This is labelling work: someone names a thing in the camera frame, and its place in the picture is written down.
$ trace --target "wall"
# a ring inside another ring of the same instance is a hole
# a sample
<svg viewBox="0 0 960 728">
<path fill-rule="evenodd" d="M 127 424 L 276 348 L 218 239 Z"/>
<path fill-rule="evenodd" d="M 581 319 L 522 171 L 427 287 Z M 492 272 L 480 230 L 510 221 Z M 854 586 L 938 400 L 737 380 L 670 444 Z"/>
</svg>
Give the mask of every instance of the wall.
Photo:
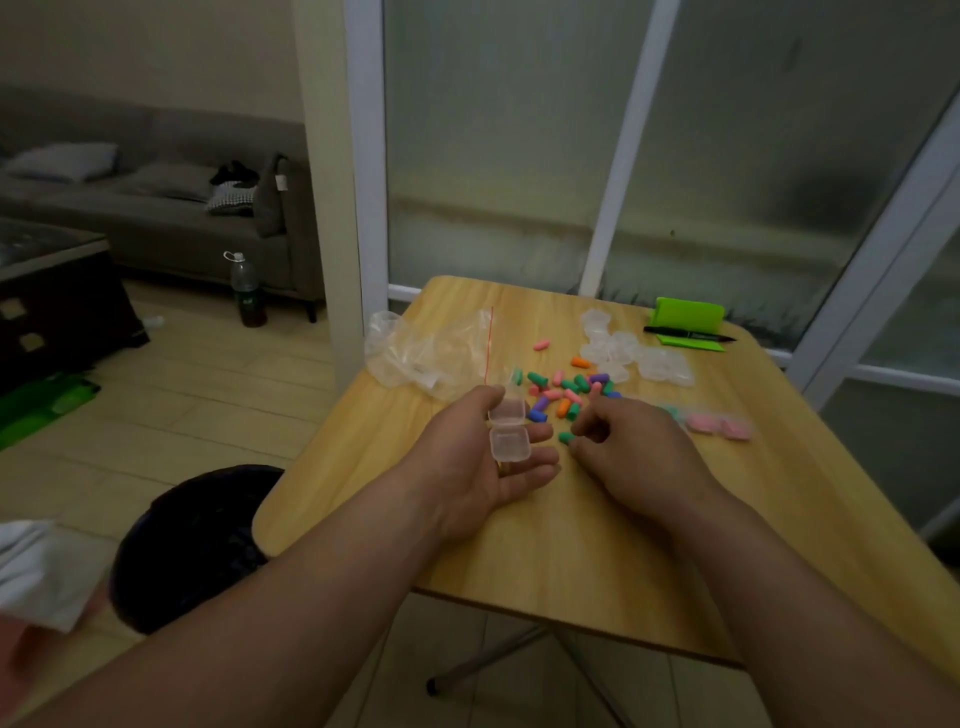
<svg viewBox="0 0 960 728">
<path fill-rule="evenodd" d="M 5 5 L 0 83 L 303 119 L 290 0 Z"/>
</svg>

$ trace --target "tabletop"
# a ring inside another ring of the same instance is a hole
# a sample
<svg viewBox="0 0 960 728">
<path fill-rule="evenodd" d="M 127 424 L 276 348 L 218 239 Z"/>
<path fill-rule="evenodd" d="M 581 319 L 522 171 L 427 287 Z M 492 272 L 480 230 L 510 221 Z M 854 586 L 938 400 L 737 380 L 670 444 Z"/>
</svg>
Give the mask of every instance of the tabletop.
<svg viewBox="0 0 960 728">
<path fill-rule="evenodd" d="M 432 279 L 404 318 L 432 333 L 491 306 L 491 371 L 517 364 L 570 373 L 587 342 L 580 315 L 592 307 L 612 315 L 610 331 L 656 345 L 642 331 L 649 309 L 473 279 Z M 726 353 L 676 350 L 693 387 L 643 380 L 631 365 L 617 389 L 750 420 L 756 431 L 747 443 L 691 435 L 717 478 L 854 601 L 960 679 L 960 587 L 753 336 L 728 323 L 721 332 L 737 339 Z M 551 344 L 534 352 L 540 339 Z M 443 406 L 414 385 L 386 389 L 361 372 L 261 505 L 256 542 L 278 555 L 394 465 Z M 552 414 L 549 422 L 558 434 L 568 429 Z M 556 480 L 442 553 L 416 588 L 736 664 L 705 585 L 669 536 L 619 508 L 556 445 L 564 466 Z"/>
</svg>

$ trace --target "left hand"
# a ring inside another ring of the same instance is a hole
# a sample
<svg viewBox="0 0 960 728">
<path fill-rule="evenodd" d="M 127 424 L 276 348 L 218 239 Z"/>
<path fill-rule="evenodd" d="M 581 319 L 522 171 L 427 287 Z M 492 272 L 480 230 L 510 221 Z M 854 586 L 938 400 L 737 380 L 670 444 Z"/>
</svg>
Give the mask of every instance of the left hand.
<svg viewBox="0 0 960 728">
<path fill-rule="evenodd" d="M 527 460 L 504 464 L 503 474 L 497 471 L 487 412 L 503 395 L 503 387 L 474 387 L 427 423 L 399 464 L 426 489 L 444 541 L 471 536 L 494 509 L 543 487 L 560 472 L 560 455 L 552 447 L 533 448 Z M 526 427 L 532 443 L 553 437 L 553 425 Z"/>
</svg>

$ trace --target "glass door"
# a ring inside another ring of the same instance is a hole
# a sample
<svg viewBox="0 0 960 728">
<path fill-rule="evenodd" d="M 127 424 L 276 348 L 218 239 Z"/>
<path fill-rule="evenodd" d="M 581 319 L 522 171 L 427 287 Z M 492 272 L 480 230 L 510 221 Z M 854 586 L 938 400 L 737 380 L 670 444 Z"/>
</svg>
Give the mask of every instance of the glass door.
<svg viewBox="0 0 960 728">
<path fill-rule="evenodd" d="M 905 7 L 684 0 L 583 292 L 720 303 L 794 351 L 960 82 L 960 11 Z"/>
<path fill-rule="evenodd" d="M 928 540 L 960 524 L 958 280 L 960 170 L 804 390 Z"/>
<path fill-rule="evenodd" d="M 651 7 L 384 0 L 392 298 L 576 290 Z"/>
</svg>

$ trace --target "table leg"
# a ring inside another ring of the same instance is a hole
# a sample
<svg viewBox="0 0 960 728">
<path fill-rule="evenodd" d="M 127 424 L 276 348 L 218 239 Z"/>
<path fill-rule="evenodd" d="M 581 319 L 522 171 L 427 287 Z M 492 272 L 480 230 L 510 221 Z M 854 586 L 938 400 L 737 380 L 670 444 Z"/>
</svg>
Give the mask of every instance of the table leg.
<svg viewBox="0 0 960 728">
<path fill-rule="evenodd" d="M 467 660 L 442 675 L 431 677 L 426 681 L 427 694 L 439 695 L 441 692 L 446 692 L 464 678 L 470 677 L 473 673 L 479 672 L 484 667 L 488 667 L 505 657 L 510 657 L 518 650 L 523 649 L 528 644 L 533 644 L 548 634 L 550 633 L 546 627 L 536 626 L 513 635 L 510 639 L 484 650 L 472 660 Z"/>
<path fill-rule="evenodd" d="M 593 690 L 593 693 L 600 699 L 600 702 L 603 703 L 614 722 L 620 726 L 620 728 L 634 728 L 634 724 L 627 717 L 624 710 L 617 704 L 603 683 L 600 682 L 600 679 L 590 670 L 587 660 L 577 645 L 574 644 L 573 640 L 571 640 L 562 629 L 552 627 L 550 631 L 553 636 L 557 638 L 557 642 L 559 642 L 560 647 L 564 649 L 566 656 L 569 657 L 570 661 L 580 670 L 580 674 L 584 676 L 590 689 Z"/>
</svg>

